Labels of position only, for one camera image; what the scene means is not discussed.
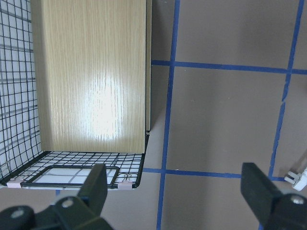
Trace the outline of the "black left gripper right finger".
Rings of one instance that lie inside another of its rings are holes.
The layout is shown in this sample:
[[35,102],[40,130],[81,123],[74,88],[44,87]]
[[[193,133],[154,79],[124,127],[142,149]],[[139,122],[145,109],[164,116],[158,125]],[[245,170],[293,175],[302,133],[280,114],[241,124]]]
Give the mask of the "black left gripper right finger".
[[241,194],[264,230],[307,228],[307,198],[282,193],[252,162],[242,164]]

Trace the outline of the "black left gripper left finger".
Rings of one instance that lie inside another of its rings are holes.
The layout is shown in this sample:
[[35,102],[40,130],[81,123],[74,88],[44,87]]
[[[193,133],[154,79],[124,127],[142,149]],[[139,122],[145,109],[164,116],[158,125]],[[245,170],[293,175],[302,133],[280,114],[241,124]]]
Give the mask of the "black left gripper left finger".
[[76,196],[59,199],[41,212],[13,206],[0,212],[2,230],[111,230],[101,217],[107,197],[106,166],[96,164]]

